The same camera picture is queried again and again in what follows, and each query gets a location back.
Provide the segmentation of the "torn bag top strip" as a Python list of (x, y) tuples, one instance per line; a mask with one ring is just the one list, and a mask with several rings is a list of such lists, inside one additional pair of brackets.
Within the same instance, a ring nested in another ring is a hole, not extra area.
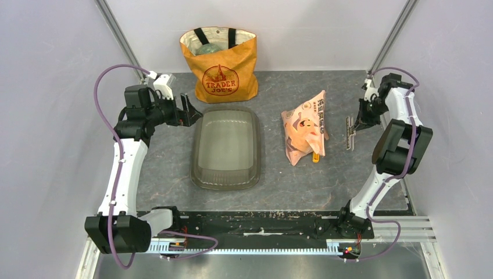
[(354, 143), (355, 130), (354, 130), (353, 118), (351, 116), (346, 117), (345, 124), (346, 124), (346, 149), (349, 151), (353, 151), (355, 144)]

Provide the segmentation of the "pink litter bag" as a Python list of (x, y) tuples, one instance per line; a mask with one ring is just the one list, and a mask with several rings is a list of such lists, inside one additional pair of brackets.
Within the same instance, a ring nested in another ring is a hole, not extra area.
[(326, 91), (322, 90), (297, 108), (281, 113), (285, 132), (285, 154), (292, 166), (307, 155), (326, 155), (325, 142), (328, 134), (325, 127)]

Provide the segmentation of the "grey translucent litter box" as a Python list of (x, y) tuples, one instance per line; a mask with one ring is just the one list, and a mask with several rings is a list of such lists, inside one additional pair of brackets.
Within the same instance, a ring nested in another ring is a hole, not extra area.
[(250, 108), (207, 108), (195, 129), (191, 181), (217, 191), (253, 187), (260, 180), (261, 142), (259, 118)]

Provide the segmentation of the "orange plastic scoop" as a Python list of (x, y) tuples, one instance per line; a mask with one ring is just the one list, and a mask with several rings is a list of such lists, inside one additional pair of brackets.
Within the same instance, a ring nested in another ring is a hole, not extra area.
[(319, 163), (320, 162), (320, 155), (316, 152), (312, 153), (312, 162), (313, 163)]

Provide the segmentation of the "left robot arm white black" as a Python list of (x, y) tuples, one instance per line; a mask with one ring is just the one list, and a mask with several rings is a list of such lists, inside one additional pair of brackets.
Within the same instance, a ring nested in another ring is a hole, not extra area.
[(117, 124), (110, 127), (115, 140), (108, 188), (96, 215), (87, 217), (84, 229), (103, 254), (146, 252), (152, 237), (161, 232), (176, 237), (183, 228), (175, 206), (157, 206), (139, 216), (137, 189), (142, 164), (156, 126), (191, 127), (203, 114), (181, 94), (182, 108), (175, 98), (147, 85), (125, 89), (126, 105)]

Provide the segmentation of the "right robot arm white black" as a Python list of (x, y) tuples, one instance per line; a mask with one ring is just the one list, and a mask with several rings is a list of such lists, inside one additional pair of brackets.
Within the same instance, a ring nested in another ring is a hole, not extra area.
[(345, 119), (346, 148), (353, 150), (356, 132), (379, 125), (383, 114), (388, 113), (390, 120), (372, 153), (371, 174), (358, 194), (340, 210), (335, 222), (340, 236), (368, 234), (374, 211), (386, 193), (417, 170), (433, 137), (432, 129), (416, 113), (414, 97), (418, 85), (417, 80), (407, 83), (395, 73), (383, 76), (378, 88), (372, 86), (371, 77), (365, 79), (358, 115)]

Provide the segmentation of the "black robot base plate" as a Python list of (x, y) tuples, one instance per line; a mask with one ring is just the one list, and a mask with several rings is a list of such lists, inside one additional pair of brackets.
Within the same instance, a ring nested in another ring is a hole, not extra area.
[(336, 211), (185, 211), (173, 231), (187, 234), (187, 248), (217, 240), (217, 249), (309, 249), (374, 238), (370, 221), (353, 223)]

